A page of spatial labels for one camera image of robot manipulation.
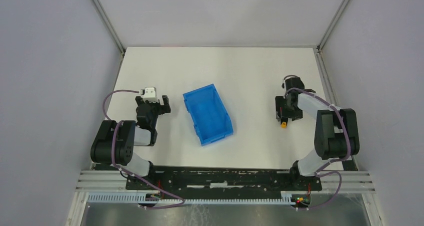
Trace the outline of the yellow black screwdriver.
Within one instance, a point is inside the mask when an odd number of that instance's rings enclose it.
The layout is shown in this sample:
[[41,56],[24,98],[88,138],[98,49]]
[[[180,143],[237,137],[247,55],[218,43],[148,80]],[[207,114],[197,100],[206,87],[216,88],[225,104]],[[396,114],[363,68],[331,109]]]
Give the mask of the yellow black screwdriver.
[[280,122],[281,128],[286,128],[287,127],[288,118],[285,117],[285,115],[283,114],[283,108],[282,107],[280,107],[280,119],[279,119],[279,122]]

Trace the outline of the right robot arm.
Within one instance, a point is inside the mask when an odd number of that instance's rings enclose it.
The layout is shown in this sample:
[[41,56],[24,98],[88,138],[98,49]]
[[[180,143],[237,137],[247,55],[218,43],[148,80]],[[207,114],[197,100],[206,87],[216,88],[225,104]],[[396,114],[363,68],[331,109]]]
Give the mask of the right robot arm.
[[308,114],[315,120],[313,149],[290,168],[295,176],[318,176],[335,162],[345,161],[360,150],[356,112],[335,106],[317,94],[290,89],[275,97],[276,119],[282,128]]

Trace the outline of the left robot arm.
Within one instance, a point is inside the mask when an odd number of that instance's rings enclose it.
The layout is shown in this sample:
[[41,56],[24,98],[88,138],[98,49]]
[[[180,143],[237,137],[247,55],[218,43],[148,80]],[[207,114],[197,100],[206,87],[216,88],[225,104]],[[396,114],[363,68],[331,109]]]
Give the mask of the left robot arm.
[[115,164],[130,175],[148,176],[153,171],[153,163],[134,153],[136,146],[154,146],[157,140],[156,125],[158,117],[171,112],[167,95],[163,103],[157,98],[137,96],[136,120],[118,123],[104,120],[90,149],[92,162]]

